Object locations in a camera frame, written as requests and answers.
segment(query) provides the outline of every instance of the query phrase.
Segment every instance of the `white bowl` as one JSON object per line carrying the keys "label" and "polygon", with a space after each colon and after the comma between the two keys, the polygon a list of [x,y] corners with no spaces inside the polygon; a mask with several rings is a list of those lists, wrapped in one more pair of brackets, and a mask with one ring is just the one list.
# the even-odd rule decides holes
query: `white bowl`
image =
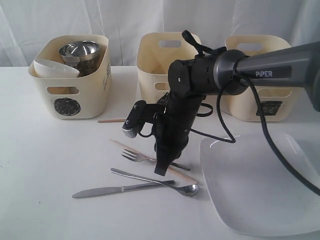
{"label": "white bowl", "polygon": [[44,79],[70,79],[76,78],[80,73],[71,66],[41,58],[33,60],[33,67],[37,76]]}

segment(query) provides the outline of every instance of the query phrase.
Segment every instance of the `metal spoon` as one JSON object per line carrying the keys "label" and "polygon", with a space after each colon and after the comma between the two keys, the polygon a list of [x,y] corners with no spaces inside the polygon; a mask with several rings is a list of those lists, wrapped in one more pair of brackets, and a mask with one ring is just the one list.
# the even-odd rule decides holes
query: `metal spoon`
{"label": "metal spoon", "polygon": [[199,192],[199,186],[195,185],[195,184],[188,185],[188,186],[182,186],[182,187],[176,187],[176,186],[169,185],[169,184],[167,184],[167,183],[165,183],[163,181],[154,180],[152,178],[148,178],[148,177],[144,177],[144,176],[134,175],[134,174],[131,174],[131,173],[128,173],[128,172],[125,172],[125,171],[121,171],[121,170],[115,169],[115,168],[111,168],[110,171],[112,173],[119,174],[119,175],[122,175],[122,176],[125,176],[125,177],[128,177],[128,178],[140,179],[140,180],[144,180],[144,181],[147,181],[147,182],[152,182],[152,183],[157,183],[157,184],[161,184],[161,185],[167,186],[169,188],[172,188],[172,189],[176,190],[181,195],[184,195],[184,196],[187,196],[187,197],[194,196]]}

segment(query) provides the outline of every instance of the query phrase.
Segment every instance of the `knife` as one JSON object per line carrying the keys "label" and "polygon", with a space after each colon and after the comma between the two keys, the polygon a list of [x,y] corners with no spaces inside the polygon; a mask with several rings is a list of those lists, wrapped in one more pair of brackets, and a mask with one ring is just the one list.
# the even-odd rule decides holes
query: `knife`
{"label": "knife", "polygon": [[[174,185],[176,182],[174,180],[169,180],[169,181],[165,181],[164,183]],[[98,197],[103,195],[118,194],[118,193],[123,193],[128,191],[153,189],[153,188],[161,188],[161,187],[165,187],[165,186],[158,183],[144,183],[144,184],[131,185],[131,186],[107,186],[107,187],[99,187],[99,188],[80,191],[74,194],[72,197],[74,199],[91,198],[91,197]]]}

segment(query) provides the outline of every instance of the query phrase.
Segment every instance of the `metal fork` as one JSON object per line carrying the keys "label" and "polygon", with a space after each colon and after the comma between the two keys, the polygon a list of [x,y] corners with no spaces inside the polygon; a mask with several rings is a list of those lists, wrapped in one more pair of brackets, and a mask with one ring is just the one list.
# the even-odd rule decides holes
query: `metal fork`
{"label": "metal fork", "polygon": [[[144,155],[138,153],[138,152],[135,152],[135,151],[131,151],[129,149],[124,149],[124,151],[122,152],[121,156],[123,156],[124,158],[126,159],[129,159],[130,161],[132,162],[142,162],[144,160],[148,160],[148,161],[152,161],[152,162],[156,162],[157,160],[155,159],[148,159],[146,158]],[[175,166],[176,168],[179,168],[179,169],[183,169],[185,171],[190,171],[191,169],[183,164],[179,164],[179,163],[175,163],[175,162],[172,162],[170,163],[170,165],[172,166]]]}

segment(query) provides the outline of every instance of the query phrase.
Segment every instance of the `chopstick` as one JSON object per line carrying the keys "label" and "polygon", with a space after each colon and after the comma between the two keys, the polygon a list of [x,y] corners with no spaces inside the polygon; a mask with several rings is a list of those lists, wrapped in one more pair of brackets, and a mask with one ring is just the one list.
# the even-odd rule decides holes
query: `chopstick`
{"label": "chopstick", "polygon": [[98,120],[98,123],[123,123],[126,119],[120,118],[120,119],[107,119],[107,120]]}
{"label": "chopstick", "polygon": [[[120,147],[123,147],[123,148],[125,148],[125,149],[129,149],[129,150],[131,150],[131,151],[133,151],[133,152],[136,152],[136,153],[138,153],[138,154],[143,155],[146,159],[156,160],[156,159],[154,159],[153,157],[147,156],[147,155],[143,154],[142,152],[140,152],[140,151],[138,151],[138,150],[136,150],[136,149],[134,149],[134,148],[132,148],[132,147],[129,147],[129,146],[126,146],[126,145],[122,144],[121,142],[118,142],[118,141],[112,140],[112,139],[109,139],[109,140],[110,140],[111,142],[119,145]],[[172,174],[174,174],[174,175],[176,175],[176,176],[178,176],[178,177],[180,177],[180,178],[182,178],[182,179],[184,179],[184,180],[192,183],[192,184],[198,184],[198,181],[197,181],[196,179],[194,179],[194,178],[192,178],[192,177],[190,177],[190,176],[188,176],[188,175],[186,175],[186,174],[184,174],[184,173],[176,170],[176,169],[175,169],[174,167],[172,167],[172,166],[169,166],[169,167],[168,167],[168,171],[171,172]]]}

